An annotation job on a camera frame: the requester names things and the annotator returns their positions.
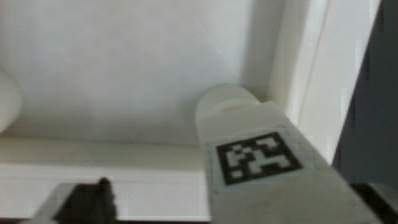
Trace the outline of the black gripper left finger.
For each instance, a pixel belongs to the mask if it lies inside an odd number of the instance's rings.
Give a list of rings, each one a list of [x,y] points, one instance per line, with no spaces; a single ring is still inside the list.
[[[116,224],[118,208],[112,183],[63,183],[31,219],[18,224]]]

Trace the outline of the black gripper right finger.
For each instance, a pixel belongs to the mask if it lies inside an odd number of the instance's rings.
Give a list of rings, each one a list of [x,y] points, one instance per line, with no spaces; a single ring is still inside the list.
[[[352,189],[382,224],[398,224],[398,189],[381,183],[356,183]]]

